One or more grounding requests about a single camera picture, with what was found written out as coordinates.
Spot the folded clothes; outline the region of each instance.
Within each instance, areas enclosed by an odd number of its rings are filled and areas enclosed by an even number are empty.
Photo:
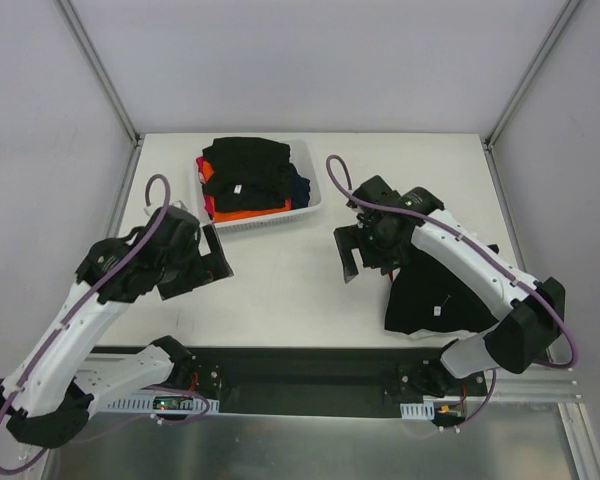
[[[214,175],[213,167],[204,157],[198,157],[196,159],[198,165],[198,176],[200,183],[204,186],[209,179]],[[238,210],[236,212],[218,212],[215,210],[215,199],[210,195],[204,195],[205,206],[204,209],[209,213],[211,219],[216,223],[230,222],[232,220],[242,220],[245,218],[258,217],[261,215],[270,215],[272,213],[281,213],[291,210],[291,200],[285,200],[284,206],[281,208],[272,208],[269,210]]]
[[[295,165],[291,165],[293,168],[293,181],[291,182],[291,209],[296,210],[298,208],[307,208],[309,206],[309,199],[311,196],[310,181],[304,177],[301,177],[296,170]]]
[[[202,190],[215,212],[284,208],[292,198],[289,145],[257,137],[217,138],[203,150],[214,174]]]

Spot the gray wall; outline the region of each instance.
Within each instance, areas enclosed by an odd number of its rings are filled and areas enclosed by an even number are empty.
[[[566,32],[496,161],[528,266],[566,285],[600,441],[600,0]]]
[[[0,2],[0,376],[103,234],[129,152],[54,2]],[[17,465],[8,435],[0,444]]]
[[[486,135],[564,0],[75,0],[137,128]]]

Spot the plastic basket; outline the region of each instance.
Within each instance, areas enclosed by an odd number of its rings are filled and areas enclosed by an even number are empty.
[[[322,208],[322,191],[323,178],[321,170],[316,163],[315,156],[312,155],[311,149],[307,142],[300,139],[283,140],[281,143],[286,143],[291,147],[291,163],[296,166],[300,176],[309,179],[311,182],[311,198],[309,206],[290,210],[282,213],[272,213],[270,215],[262,215],[259,217],[245,218],[242,220],[232,220],[230,222],[216,223],[216,229],[225,231],[246,230],[248,228],[261,227],[265,225],[287,223],[306,218]],[[202,185],[198,179],[198,168],[196,166],[196,158],[202,155],[202,152],[191,156],[191,161],[188,166],[189,176],[189,208],[190,212],[199,219],[208,219],[209,215],[204,209],[204,196],[202,194]]]

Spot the white tabletop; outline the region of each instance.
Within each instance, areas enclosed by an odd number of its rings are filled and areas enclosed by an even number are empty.
[[[154,173],[167,176],[172,199],[189,203],[187,165],[214,138],[233,134],[151,134],[144,139],[120,232],[144,225],[144,188]],[[304,139],[323,170],[324,208],[294,223],[243,232],[220,232],[235,276],[166,302],[156,291],[141,297],[101,338],[99,345],[145,345],[172,335],[189,346],[424,347],[449,336],[384,330],[389,280],[360,269],[348,285],[333,238],[354,213],[326,175],[324,160],[341,155],[354,188],[381,175],[400,193],[423,186],[440,198],[469,231],[515,262],[504,218],[477,135],[259,134]],[[154,201],[162,197],[155,187]]]

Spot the purple cable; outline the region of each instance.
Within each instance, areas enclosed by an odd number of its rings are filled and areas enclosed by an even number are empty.
[[[473,251],[475,251],[478,255],[480,255],[489,265],[491,265],[493,268],[495,268],[501,275],[503,275],[505,278],[507,278],[507,280],[509,280],[510,282],[517,281],[517,285],[522,290],[524,290],[527,294],[531,295],[540,305],[542,305],[542,308],[544,308],[547,311],[547,313],[549,313],[549,315],[551,316],[553,321],[558,325],[558,327],[560,327],[560,330],[562,331],[565,338],[567,339],[567,342],[569,343],[569,347],[571,348],[571,360],[569,360],[567,363],[552,363],[552,362],[544,362],[544,361],[538,361],[536,363],[538,363],[539,365],[543,365],[545,367],[555,368],[555,369],[572,368],[573,366],[575,366],[578,363],[580,354],[578,351],[578,346],[576,345],[575,338],[574,338],[573,334],[571,333],[571,330],[569,330],[569,328],[564,324],[564,322],[560,318],[560,315],[558,315],[558,312],[556,312],[553,309],[553,307],[551,305],[549,305],[549,302],[547,302],[544,298],[542,298],[542,296],[538,292],[536,292],[535,288],[531,287],[530,285],[527,285],[524,282],[517,280],[516,276],[514,274],[512,274],[508,269],[504,268],[502,265],[500,265],[498,262],[496,262],[493,258],[491,258],[490,254],[487,253],[482,247],[480,247],[477,243],[475,243],[470,238],[463,236],[461,234],[461,232],[454,229],[453,227],[450,227],[446,223],[443,223],[440,220],[437,220],[435,218],[429,217],[428,215],[423,215],[422,213],[407,210],[406,208],[386,207],[384,205],[378,205],[375,203],[365,202],[364,200],[356,198],[351,193],[349,193],[340,184],[340,182],[338,182],[338,179],[335,177],[335,175],[333,174],[333,171],[331,170],[331,161],[332,160],[337,160],[338,162],[340,162],[340,165],[342,165],[342,168],[347,177],[348,188],[349,188],[349,190],[351,190],[352,189],[351,177],[349,176],[349,170],[347,169],[347,165],[345,164],[344,160],[338,155],[329,155],[329,157],[327,157],[327,172],[329,174],[329,178],[331,178],[331,181],[333,182],[335,187],[340,191],[340,193],[342,193],[345,197],[347,197],[353,203],[360,205],[361,207],[371,208],[373,210],[379,210],[381,212],[397,213],[400,215],[407,215],[410,217],[415,217],[420,220],[424,220],[425,222],[429,222],[429,223],[435,225],[436,227],[444,230],[445,232],[450,233],[454,237],[461,239],[463,242],[465,242],[467,245],[469,245],[469,247],[471,247],[471,249]]]
[[[156,232],[156,230],[160,226],[160,223],[162,223],[162,220],[164,220],[164,217],[167,214],[167,209],[169,208],[169,202],[171,201],[171,187],[169,185],[169,181],[166,179],[166,177],[164,175],[156,174],[156,175],[153,175],[149,179],[149,181],[147,182],[147,186],[145,187],[145,200],[147,201],[147,205],[149,205],[149,192],[151,191],[151,185],[153,185],[153,182],[155,182],[156,180],[160,180],[164,184],[164,201],[162,203],[162,207],[160,208],[160,212],[158,213],[158,217],[156,218],[156,221],[153,222],[153,224],[147,230],[147,233],[140,239],[138,244],[135,247],[133,247],[131,249],[131,251],[120,261],[120,263],[118,263],[115,267],[113,267],[111,270],[109,270],[104,277],[102,277],[100,280],[98,280],[82,296],[82,298],[80,298],[80,300],[78,300],[76,302],[76,304],[67,312],[65,317],[62,320],[60,320],[60,325],[69,324],[71,319],[84,306],[84,304],[87,302],[87,300],[89,300],[89,298],[91,298],[92,295],[94,295],[98,290],[100,290],[100,288],[105,283],[107,283],[109,280],[111,280],[111,278],[113,278],[120,270],[122,270],[133,259],[133,257],[135,257],[138,254],[138,252],[146,245],[146,243],[151,239],[153,234]],[[63,331],[62,329],[55,330],[54,332],[51,333],[51,335],[49,335],[49,337],[47,337],[47,339],[40,346],[38,351],[35,353],[35,355],[31,359],[31,362],[29,363],[29,365],[27,365],[27,367],[22,372],[22,375],[16,382],[17,387],[24,390],[24,384],[29,379],[29,375],[31,374],[31,372],[36,367],[36,365],[38,364],[40,359],[44,356],[44,354],[47,352],[47,350],[49,350],[49,347],[53,344],[55,339],[58,337],[58,335],[60,335],[60,332],[62,332],[62,331]],[[4,417],[7,415],[7,410],[9,410],[9,407],[11,407],[11,405],[13,404],[13,401],[15,400],[17,394],[18,394],[17,390],[12,392],[11,394],[9,394],[6,401],[4,402],[4,405],[2,405],[2,408],[0,409],[0,425],[2,424],[2,421],[4,420]],[[47,451],[47,449],[43,448],[42,450],[40,450],[40,452],[38,452],[36,454],[36,456],[32,460],[30,460],[29,462],[25,463],[24,465],[22,465],[21,467],[18,467],[18,468],[7,469],[7,468],[4,468],[2,465],[0,465],[0,475],[16,475],[18,473],[24,472],[25,470],[27,470],[28,468],[33,466],[38,460],[40,460],[40,458],[46,453],[46,451]]]
[[[183,397],[197,398],[198,400],[202,400],[202,403],[204,403],[205,408],[202,412],[196,413],[195,415],[188,415],[184,420],[167,420],[163,418],[162,423],[165,425],[186,425],[188,423],[193,423],[200,420],[209,412],[209,410],[211,410],[211,403],[209,403],[209,400],[196,392],[189,392],[188,390],[176,390],[175,388],[163,387],[161,385],[151,385],[143,388],[143,390],[157,390],[161,392],[175,393],[182,395]]]

